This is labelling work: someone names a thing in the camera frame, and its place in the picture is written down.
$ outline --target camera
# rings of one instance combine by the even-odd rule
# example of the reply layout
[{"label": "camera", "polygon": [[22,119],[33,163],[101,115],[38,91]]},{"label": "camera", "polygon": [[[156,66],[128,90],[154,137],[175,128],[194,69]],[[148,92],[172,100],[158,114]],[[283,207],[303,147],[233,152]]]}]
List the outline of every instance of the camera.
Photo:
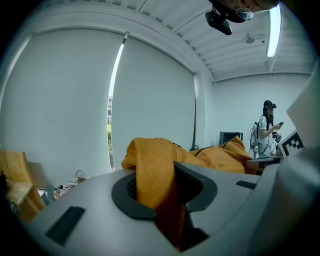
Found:
[{"label": "camera", "polygon": [[212,11],[207,12],[205,18],[210,27],[229,36],[232,34],[232,30],[227,20],[235,23],[245,22],[245,20],[240,18],[235,11],[230,10],[218,0],[209,1],[212,3]]},{"label": "camera", "polygon": [[229,22],[219,15],[214,9],[210,12],[207,12],[205,14],[205,18],[210,27],[213,27],[214,29],[219,30],[228,36],[232,34]]}]

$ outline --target roller blind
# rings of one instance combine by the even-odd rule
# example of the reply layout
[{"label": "roller blind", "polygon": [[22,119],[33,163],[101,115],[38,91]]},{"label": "roller blind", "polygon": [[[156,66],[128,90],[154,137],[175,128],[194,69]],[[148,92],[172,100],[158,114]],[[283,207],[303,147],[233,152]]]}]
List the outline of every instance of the roller blind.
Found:
[{"label": "roller blind", "polygon": [[77,169],[110,172],[108,93],[124,36],[93,29],[36,35],[4,91],[1,147],[25,151],[37,186],[66,184]]},{"label": "roller blind", "polygon": [[128,38],[114,84],[111,138],[115,170],[135,137],[166,138],[189,150],[195,122],[194,76],[160,50]]}]

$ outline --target white t-shirt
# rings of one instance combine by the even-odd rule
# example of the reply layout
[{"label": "white t-shirt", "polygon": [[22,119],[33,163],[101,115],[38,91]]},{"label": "white t-shirt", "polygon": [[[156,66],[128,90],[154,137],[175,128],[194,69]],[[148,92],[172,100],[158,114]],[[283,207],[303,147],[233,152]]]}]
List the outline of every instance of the white t-shirt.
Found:
[{"label": "white t-shirt", "polygon": [[268,145],[268,147],[272,146],[273,145],[272,133],[270,133],[268,137],[262,138],[261,130],[268,131],[267,119],[264,115],[260,118],[260,121],[259,121],[259,133],[258,133],[259,134],[259,141],[258,142],[264,146],[267,146],[267,145]]}]

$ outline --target yellow cloth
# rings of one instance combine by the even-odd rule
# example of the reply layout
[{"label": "yellow cloth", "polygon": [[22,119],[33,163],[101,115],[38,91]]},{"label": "yellow cloth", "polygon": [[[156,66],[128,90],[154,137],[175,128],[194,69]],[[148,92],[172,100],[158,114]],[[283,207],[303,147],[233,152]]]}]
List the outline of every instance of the yellow cloth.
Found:
[{"label": "yellow cloth", "polygon": [[244,163],[251,157],[238,136],[223,149],[210,147],[187,152],[164,138],[134,138],[121,165],[136,167],[136,199],[156,211],[156,225],[179,249],[186,208],[179,199],[174,162],[205,168],[245,173]]}]

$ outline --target white ceiling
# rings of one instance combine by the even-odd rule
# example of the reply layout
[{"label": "white ceiling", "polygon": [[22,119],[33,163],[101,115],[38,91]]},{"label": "white ceiling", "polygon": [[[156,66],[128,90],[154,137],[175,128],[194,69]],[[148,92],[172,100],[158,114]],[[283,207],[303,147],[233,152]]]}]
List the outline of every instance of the white ceiling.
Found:
[{"label": "white ceiling", "polygon": [[[269,14],[256,13],[251,21],[229,22],[232,35],[213,29],[205,13],[212,9],[208,0],[54,0],[102,2],[129,8],[167,26],[181,37],[204,61],[214,81],[269,73],[311,74],[317,53],[298,21],[282,8],[282,29],[276,56],[268,58]],[[255,37],[245,42],[246,34]]]}]

